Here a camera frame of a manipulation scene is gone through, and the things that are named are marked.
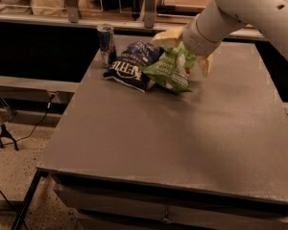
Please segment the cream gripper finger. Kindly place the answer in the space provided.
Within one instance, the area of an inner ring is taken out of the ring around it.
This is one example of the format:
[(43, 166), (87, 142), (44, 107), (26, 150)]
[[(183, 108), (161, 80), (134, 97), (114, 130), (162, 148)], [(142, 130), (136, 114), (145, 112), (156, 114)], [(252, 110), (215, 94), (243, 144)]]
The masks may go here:
[(183, 27), (176, 27), (156, 34), (151, 42), (160, 47), (176, 47), (182, 40)]
[(202, 75), (207, 78), (211, 70), (212, 55), (198, 56), (197, 63), (202, 71)]

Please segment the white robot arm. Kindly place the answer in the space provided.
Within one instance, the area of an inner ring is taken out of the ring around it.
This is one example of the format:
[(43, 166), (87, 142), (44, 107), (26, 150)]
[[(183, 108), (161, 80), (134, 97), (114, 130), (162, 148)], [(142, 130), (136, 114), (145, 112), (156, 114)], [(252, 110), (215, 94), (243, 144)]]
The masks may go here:
[(229, 34), (252, 25), (288, 61), (288, 0), (212, 0), (187, 25), (156, 34), (157, 46), (183, 44), (196, 56), (211, 55)]

